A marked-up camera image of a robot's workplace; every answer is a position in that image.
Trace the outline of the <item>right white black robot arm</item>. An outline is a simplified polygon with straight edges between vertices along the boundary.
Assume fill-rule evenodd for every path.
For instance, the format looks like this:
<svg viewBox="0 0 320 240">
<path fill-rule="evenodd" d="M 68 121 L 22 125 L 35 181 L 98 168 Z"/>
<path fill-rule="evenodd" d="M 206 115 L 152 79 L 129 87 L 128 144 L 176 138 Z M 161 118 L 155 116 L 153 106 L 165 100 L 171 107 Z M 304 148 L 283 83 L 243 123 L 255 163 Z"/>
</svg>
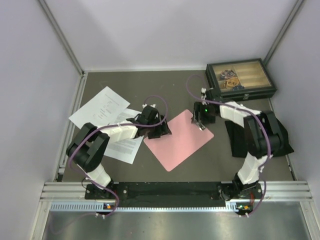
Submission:
<svg viewBox="0 0 320 240">
<path fill-rule="evenodd" d="M 253 110 L 235 101 L 225 101 L 213 88 L 203 87 L 201 97 L 194 103 L 191 122 L 203 131 L 208 124 L 215 123 L 217 117 L 243 129 L 247 149 L 244 163 L 235 174 L 231 187 L 220 187 L 219 194 L 226 201 L 245 198 L 257 187 L 266 161 L 284 146 L 280 126 L 272 111 Z"/>
</svg>

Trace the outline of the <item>pink clipboard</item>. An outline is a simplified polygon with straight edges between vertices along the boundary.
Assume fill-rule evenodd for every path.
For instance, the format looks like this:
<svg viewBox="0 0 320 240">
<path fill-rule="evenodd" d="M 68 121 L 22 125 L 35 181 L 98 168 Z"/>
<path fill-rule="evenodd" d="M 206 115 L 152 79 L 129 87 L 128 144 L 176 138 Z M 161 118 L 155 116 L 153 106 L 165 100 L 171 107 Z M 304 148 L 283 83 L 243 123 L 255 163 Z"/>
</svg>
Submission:
<svg viewBox="0 0 320 240">
<path fill-rule="evenodd" d="M 191 111 L 186 109 L 168 122 L 171 134 L 143 140 L 167 172 L 172 171 L 214 138 L 210 130 L 201 130 L 193 124 L 192 116 Z"/>
</svg>

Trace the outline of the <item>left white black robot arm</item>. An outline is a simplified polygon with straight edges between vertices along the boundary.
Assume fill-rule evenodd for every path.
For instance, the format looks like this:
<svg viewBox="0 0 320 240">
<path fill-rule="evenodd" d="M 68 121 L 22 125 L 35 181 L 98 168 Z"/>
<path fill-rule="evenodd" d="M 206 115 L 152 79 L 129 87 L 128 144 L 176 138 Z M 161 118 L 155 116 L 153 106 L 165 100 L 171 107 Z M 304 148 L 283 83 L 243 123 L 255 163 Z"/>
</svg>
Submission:
<svg viewBox="0 0 320 240">
<path fill-rule="evenodd" d="M 167 115 L 160 114 L 154 105 L 146 104 L 142 112 L 116 124 L 98 127 L 85 123 L 68 145 L 66 155 L 90 181 L 93 192 L 106 199 L 116 195 L 114 182 L 102 165 L 107 146 L 143 136 L 158 139 L 171 133 Z"/>
</svg>

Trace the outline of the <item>form paper sheet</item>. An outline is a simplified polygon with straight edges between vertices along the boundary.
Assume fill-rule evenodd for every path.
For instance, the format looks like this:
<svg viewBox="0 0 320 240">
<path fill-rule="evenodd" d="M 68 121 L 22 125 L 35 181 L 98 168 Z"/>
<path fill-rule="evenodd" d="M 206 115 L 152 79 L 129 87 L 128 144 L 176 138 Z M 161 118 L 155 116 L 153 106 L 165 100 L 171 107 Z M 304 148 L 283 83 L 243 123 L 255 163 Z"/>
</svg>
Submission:
<svg viewBox="0 0 320 240">
<path fill-rule="evenodd" d="M 114 123 L 130 103 L 110 87 L 105 87 L 80 109 L 73 113 L 69 120 L 79 129 L 86 123 L 101 127 Z"/>
</svg>

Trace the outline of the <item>dense text paper sheet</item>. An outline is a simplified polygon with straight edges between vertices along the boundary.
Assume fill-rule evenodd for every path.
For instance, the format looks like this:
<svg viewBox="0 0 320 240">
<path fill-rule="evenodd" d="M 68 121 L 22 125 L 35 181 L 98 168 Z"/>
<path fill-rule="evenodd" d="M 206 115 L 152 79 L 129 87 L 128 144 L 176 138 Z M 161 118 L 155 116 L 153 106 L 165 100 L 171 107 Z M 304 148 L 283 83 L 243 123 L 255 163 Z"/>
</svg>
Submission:
<svg viewBox="0 0 320 240">
<path fill-rule="evenodd" d="M 135 117 L 139 113 L 139 111 L 126 108 L 117 116 L 113 123 L 117 124 L 123 122 L 128 118 Z M 143 137 L 139 137 L 135 139 L 126 139 L 115 143 L 109 143 L 104 155 L 132 165 L 142 141 Z"/>
</svg>

